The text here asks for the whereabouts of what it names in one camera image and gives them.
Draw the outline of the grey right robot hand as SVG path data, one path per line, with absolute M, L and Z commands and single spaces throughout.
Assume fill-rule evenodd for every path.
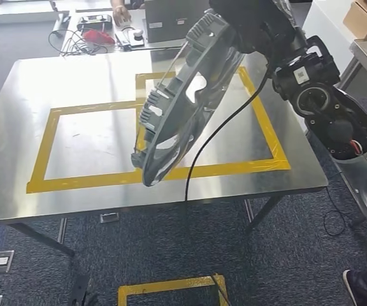
M 242 1 L 237 16 L 237 49 L 284 59 L 293 51 L 296 30 L 287 1 Z

